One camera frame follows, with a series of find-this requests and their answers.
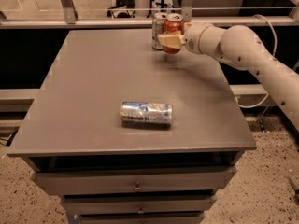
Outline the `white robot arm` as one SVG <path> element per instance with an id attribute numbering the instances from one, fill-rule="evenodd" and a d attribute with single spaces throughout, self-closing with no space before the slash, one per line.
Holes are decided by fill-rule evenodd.
<path id="1" fill-rule="evenodd" d="M 249 71 L 299 130 L 299 74 L 271 55 L 249 27 L 222 29 L 210 23 L 186 23 L 183 32 L 165 32 L 158 40 L 165 47 L 185 48 Z"/>

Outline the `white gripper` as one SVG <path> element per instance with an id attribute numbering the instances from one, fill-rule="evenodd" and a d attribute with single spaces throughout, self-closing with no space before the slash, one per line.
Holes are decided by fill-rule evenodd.
<path id="1" fill-rule="evenodd" d="M 181 32 L 164 33 L 158 35 L 158 40 L 162 46 L 171 49 L 181 49 L 185 44 L 185 48 L 191 53 L 211 55 L 215 51 L 212 35 L 209 33 L 212 28 L 210 23 L 187 23 L 184 36 Z"/>

